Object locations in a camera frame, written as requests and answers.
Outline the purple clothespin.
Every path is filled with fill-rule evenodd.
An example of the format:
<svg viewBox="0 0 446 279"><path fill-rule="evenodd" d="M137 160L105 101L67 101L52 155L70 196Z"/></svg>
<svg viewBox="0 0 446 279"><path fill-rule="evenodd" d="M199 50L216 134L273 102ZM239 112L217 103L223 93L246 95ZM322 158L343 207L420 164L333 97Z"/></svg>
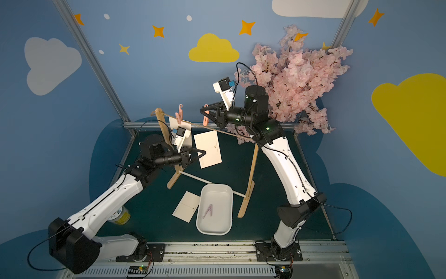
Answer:
<svg viewBox="0 0 446 279"><path fill-rule="evenodd" d="M210 216L210 217L211 217L212 215L213 215L213 205L211 204L211 205L209 205L209 206L207 207L207 209L206 209L206 211L204 212L202 218L204 219L204 218L207 217L207 216Z"/></svg>

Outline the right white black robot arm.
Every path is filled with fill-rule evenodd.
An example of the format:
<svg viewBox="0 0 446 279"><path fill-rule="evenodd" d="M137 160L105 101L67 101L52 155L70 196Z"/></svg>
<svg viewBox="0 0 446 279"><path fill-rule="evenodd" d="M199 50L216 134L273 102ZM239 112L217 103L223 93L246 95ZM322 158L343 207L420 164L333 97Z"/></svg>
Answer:
<svg viewBox="0 0 446 279"><path fill-rule="evenodd" d="M298 229L325 203L326 196L318 193L306 179L280 122L269 115L268 94L264 87L248 86L243 107L235 106L234 82L221 80L214 83L213 88L222 100L203 107L201 114L220 129L229 124L244 127L266 154L283 184L288 204L278 208L281 222L272 241L274 248L282 252L292 246Z"/></svg>

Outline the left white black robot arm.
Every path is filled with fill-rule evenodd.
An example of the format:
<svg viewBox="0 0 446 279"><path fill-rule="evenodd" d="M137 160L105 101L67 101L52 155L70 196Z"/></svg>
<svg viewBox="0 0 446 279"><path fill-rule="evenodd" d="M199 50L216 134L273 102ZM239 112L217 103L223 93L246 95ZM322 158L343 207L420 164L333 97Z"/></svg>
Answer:
<svg viewBox="0 0 446 279"><path fill-rule="evenodd" d="M151 135L140 143L137 160L96 200L66 220L55 219L48 227L49 254L74 274L90 268L97 260L135 257L148 259L146 239L135 234L97 237L98 231L126 202L141 193L166 166L187 167L206 151L183 147L176 151L161 135Z"/></svg>

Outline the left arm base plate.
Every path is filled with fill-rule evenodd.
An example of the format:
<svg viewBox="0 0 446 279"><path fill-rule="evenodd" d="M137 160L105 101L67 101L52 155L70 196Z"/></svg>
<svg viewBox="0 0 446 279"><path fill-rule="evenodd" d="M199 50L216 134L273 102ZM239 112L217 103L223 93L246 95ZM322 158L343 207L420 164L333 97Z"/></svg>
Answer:
<svg viewBox="0 0 446 279"><path fill-rule="evenodd" d="M162 262L166 244L162 243L140 243L130 256L118 256L116 262Z"/></svg>

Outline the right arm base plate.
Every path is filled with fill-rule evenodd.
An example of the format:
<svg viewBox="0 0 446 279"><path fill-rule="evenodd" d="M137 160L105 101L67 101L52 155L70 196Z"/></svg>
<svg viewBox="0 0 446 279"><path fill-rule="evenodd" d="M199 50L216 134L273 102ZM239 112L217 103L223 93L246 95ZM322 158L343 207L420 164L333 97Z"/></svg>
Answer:
<svg viewBox="0 0 446 279"><path fill-rule="evenodd" d="M256 258L258 262L291 262L303 261L300 245L293 242L287 248L281 248L277 243L267 241L255 241Z"/></svg>

